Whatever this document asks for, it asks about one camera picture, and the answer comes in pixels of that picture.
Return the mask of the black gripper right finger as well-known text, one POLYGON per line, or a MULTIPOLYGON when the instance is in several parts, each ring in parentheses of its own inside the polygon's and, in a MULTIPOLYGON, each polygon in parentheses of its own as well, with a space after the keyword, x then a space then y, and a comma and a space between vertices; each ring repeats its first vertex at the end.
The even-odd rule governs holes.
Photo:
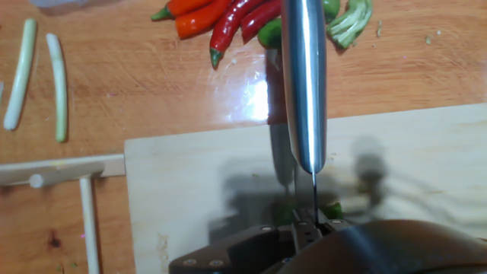
POLYGON ((319 229, 321 234, 331 234, 336 231, 341 231, 349 226, 349 223, 342 219, 327 219, 319 222, 319 229))

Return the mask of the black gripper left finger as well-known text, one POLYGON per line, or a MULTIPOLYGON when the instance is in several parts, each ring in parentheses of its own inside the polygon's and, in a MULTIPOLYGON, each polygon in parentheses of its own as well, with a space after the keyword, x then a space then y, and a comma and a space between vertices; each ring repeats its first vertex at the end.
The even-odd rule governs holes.
POLYGON ((312 221, 254 226, 171 261, 169 273, 277 273, 316 240, 312 221))

